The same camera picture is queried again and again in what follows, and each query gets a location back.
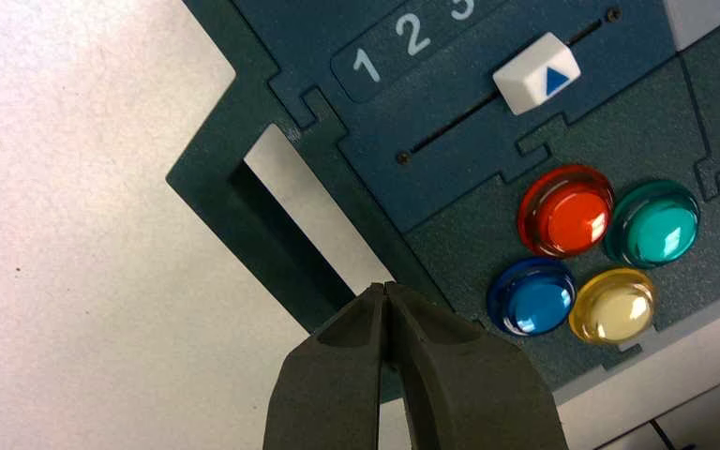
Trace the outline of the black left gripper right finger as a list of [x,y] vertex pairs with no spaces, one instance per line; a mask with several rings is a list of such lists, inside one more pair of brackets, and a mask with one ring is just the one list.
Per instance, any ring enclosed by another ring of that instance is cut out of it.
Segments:
[[519,346],[404,285],[385,293],[412,448],[566,448],[554,397]]

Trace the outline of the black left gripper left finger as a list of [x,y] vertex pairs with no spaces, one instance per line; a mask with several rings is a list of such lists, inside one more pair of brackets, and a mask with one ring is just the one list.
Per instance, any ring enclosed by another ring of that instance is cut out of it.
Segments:
[[377,448],[386,301],[371,284],[286,356],[264,448]]

